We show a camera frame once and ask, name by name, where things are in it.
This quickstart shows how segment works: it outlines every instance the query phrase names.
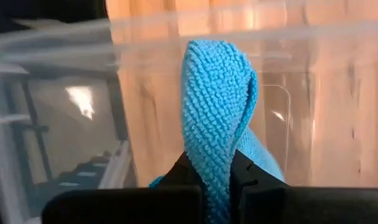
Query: wooden surface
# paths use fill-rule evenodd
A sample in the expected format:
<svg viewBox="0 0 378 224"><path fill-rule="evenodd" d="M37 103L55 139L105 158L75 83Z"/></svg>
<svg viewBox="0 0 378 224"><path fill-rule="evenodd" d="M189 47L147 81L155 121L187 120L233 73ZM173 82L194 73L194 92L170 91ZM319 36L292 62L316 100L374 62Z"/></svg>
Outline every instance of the wooden surface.
<svg viewBox="0 0 378 224"><path fill-rule="evenodd" d="M112 21L135 21L111 30L113 42L127 46L189 35L378 19L377 0L289 7L264 1L216 14L208 10L246 2L108 0L107 7ZM172 13L169 19L134 20L197 9L196 16ZM275 155L289 184L378 186L378 32L234 43L259 72L260 100L251 127ZM133 49L116 56L136 172L139 185L146 186L182 153L179 62L185 44L170 41Z"/></svg>

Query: blue microfiber towel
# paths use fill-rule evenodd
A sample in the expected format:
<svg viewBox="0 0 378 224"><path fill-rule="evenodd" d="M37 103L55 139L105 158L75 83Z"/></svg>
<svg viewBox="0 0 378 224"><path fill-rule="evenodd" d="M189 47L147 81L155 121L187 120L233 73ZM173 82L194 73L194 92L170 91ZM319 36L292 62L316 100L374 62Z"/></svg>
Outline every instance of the blue microfiber towel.
<svg viewBox="0 0 378 224"><path fill-rule="evenodd" d="M233 44L194 40L183 58L181 91L184 149L206 185L208 223L228 223L236 149L284 180L274 157L249 128L258 97L257 75Z"/></svg>

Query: blue cloth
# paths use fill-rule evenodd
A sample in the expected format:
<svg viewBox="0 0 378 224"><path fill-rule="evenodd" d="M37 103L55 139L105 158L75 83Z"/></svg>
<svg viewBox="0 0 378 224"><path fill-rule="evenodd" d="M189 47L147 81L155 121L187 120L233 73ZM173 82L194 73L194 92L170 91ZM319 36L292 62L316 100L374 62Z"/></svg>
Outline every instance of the blue cloth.
<svg viewBox="0 0 378 224"><path fill-rule="evenodd" d="M160 176L152 181L152 183L149 184L150 188L153 188L159 184L160 180L163 179L163 176Z"/></svg>
<svg viewBox="0 0 378 224"><path fill-rule="evenodd" d="M236 149L284 180L274 157L249 128L258 98L257 75L233 44L194 40L183 58L181 91L184 149L206 185L207 221L229 223L229 178Z"/></svg>

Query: transparent plastic bin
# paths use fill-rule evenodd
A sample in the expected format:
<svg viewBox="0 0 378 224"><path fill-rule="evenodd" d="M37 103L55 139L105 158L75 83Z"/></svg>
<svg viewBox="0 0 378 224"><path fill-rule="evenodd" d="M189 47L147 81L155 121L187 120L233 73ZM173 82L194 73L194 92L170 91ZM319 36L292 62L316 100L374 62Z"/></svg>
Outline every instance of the transparent plastic bin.
<svg viewBox="0 0 378 224"><path fill-rule="evenodd" d="M227 40L258 72L251 128L288 184L378 187L378 1L254 2L0 37L0 204L146 186L182 153L180 66Z"/></svg>

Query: black fabric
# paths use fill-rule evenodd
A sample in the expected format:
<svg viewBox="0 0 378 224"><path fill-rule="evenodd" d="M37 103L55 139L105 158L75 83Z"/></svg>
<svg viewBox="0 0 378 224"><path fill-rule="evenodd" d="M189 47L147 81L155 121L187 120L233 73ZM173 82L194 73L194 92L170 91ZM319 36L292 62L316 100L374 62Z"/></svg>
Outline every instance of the black fabric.
<svg viewBox="0 0 378 224"><path fill-rule="evenodd" d="M0 34L25 29L28 29L28 27L14 22L0 11Z"/></svg>
<svg viewBox="0 0 378 224"><path fill-rule="evenodd" d="M2 13L20 19L81 22L105 18L105 0L0 0Z"/></svg>

